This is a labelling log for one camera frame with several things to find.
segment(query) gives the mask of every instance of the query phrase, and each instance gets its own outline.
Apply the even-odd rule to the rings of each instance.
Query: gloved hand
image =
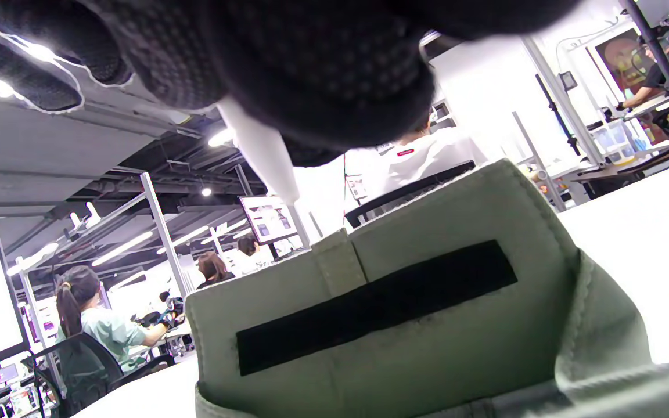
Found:
[[[165,104],[201,109],[232,95],[250,116],[282,133],[295,165],[314,166],[351,148],[394,140],[425,116],[434,80],[419,41],[428,29],[457,39],[527,33],[575,3],[0,0],[0,28],[78,60],[107,84],[127,79],[119,45]],[[0,48],[0,63],[7,61],[3,56],[13,57]],[[23,63],[19,68],[37,73]],[[15,71],[0,73],[43,109],[78,102],[42,74],[35,82]]]
[[[162,325],[167,327],[167,331],[174,330],[178,326],[182,325],[185,321],[185,315],[178,315],[176,312],[168,312],[167,315],[159,321]]]

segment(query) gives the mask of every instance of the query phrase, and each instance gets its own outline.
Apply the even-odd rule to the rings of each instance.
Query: person in white t-shirt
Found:
[[[369,199],[397,190],[409,183],[438,174],[467,161],[478,167],[488,159],[475,142],[459,128],[444,128],[430,134],[429,114],[402,136],[380,159],[379,172],[370,179]]]

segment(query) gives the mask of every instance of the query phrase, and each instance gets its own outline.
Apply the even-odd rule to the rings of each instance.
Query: exposed ceiling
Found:
[[[87,98],[83,109],[42,114],[16,99],[0,99],[0,238],[8,264],[28,257],[71,230],[71,212],[87,214],[93,202],[106,216],[142,191],[138,175],[149,172],[173,239],[203,225],[243,219],[244,194],[234,167],[241,164],[253,194],[266,188],[231,146],[211,148],[210,135],[225,128],[218,111],[182,114],[165,110],[138,83],[104,88],[77,74]],[[210,187],[213,195],[200,190]],[[63,273],[154,228],[146,202],[79,238],[30,273],[40,299],[53,294],[53,273]],[[229,235],[225,241],[231,241]],[[106,286],[166,259],[156,254],[159,236],[130,254],[95,268]],[[178,252],[202,251],[199,236]],[[13,278],[21,289],[19,278]]]

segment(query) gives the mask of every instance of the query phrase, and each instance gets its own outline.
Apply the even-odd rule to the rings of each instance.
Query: mint green shirt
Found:
[[[82,312],[82,331],[100,341],[121,365],[128,362],[128,349],[146,339],[145,328],[111,309],[91,308]],[[56,339],[66,339],[60,326]]]

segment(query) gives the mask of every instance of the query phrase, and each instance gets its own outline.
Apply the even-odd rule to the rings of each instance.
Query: dark hair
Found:
[[[236,246],[239,247],[239,251],[241,251],[244,254],[247,254],[247,256],[252,256],[255,251],[257,251],[257,248],[254,246],[254,244],[257,241],[255,238],[252,238],[250,235],[245,235],[239,238],[238,241],[236,241]]]
[[[414,131],[417,133],[422,133],[427,130],[430,130],[430,112],[428,111],[427,114],[425,114],[424,117],[421,117],[419,121],[417,121],[417,126],[415,126]]]
[[[66,338],[82,332],[82,308],[100,291],[100,278],[86,265],[64,273],[56,284],[56,309]]]
[[[205,280],[223,280],[226,276],[226,264],[218,255],[212,251],[202,254],[197,259],[197,269],[203,274]]]

